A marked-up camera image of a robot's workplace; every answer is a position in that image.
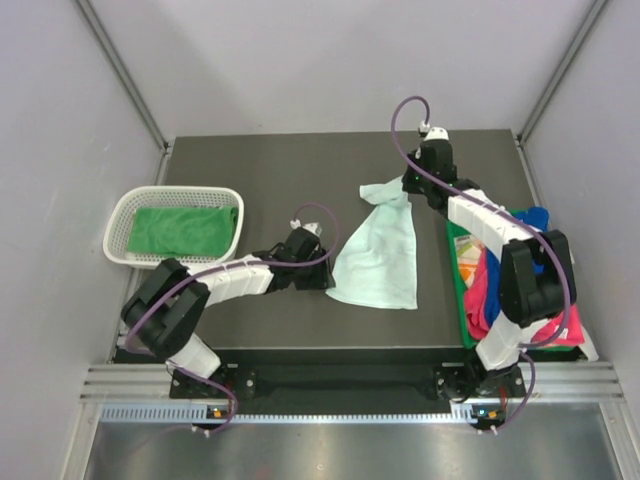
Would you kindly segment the green microfiber towel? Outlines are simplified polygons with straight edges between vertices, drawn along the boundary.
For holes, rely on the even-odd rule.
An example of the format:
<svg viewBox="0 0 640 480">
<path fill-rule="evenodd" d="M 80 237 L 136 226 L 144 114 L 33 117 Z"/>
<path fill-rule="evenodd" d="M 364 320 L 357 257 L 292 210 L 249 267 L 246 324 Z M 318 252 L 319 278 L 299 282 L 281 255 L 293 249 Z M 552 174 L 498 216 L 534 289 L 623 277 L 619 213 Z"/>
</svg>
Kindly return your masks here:
<svg viewBox="0 0 640 480">
<path fill-rule="evenodd" d="M 145 207 L 136 211 L 127 249 L 163 257 L 219 258 L 232 244 L 239 208 Z"/>
</svg>

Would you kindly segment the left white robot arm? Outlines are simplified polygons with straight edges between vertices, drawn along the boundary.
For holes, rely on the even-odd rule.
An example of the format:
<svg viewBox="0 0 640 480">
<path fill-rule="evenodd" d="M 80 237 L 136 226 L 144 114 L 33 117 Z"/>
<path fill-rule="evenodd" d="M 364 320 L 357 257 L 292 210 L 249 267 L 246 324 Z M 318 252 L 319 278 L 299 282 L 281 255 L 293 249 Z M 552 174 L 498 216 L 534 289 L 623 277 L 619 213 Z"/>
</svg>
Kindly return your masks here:
<svg viewBox="0 0 640 480">
<path fill-rule="evenodd" d="M 287 289 L 326 290 L 334 285 L 329 253 L 317 222 L 292 223 L 285 242 L 270 250 L 217 264 L 187 266 L 166 259 L 124 304 L 121 320 L 157 359 L 192 373 L 205 396 L 226 387 L 221 360 L 195 333 L 203 311 L 250 295 Z"/>
</svg>

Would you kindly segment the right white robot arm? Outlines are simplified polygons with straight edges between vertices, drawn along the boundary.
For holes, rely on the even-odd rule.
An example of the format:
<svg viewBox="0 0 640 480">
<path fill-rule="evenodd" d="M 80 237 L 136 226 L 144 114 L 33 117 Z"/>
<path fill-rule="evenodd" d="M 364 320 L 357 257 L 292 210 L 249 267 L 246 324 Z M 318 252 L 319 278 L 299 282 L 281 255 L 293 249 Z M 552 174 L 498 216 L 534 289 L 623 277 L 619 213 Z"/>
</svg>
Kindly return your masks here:
<svg viewBox="0 0 640 480">
<path fill-rule="evenodd" d="M 407 163 L 403 190 L 425 196 L 433 210 L 475 236 L 500 262 L 501 311 L 475 347 L 479 363 L 466 372 L 474 393 L 490 395 L 520 351 L 536 346 L 534 323 L 570 318 L 576 288 L 568 239 L 558 230 L 540 232 L 523 223 L 474 182 L 460 179 L 445 138 L 423 139 Z"/>
</svg>

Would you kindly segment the white mint towel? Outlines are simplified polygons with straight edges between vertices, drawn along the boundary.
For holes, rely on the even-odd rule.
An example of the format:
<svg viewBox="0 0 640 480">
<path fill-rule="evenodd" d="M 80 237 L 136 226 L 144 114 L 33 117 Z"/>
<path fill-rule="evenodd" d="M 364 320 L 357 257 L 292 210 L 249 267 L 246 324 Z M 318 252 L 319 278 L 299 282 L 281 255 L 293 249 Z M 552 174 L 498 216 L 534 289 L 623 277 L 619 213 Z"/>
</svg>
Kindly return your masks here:
<svg viewBox="0 0 640 480">
<path fill-rule="evenodd" d="M 417 242 L 412 204 L 399 177 L 363 185 L 360 198 L 373 207 L 335 259 L 335 286 L 327 296 L 345 304 L 415 310 Z"/>
</svg>

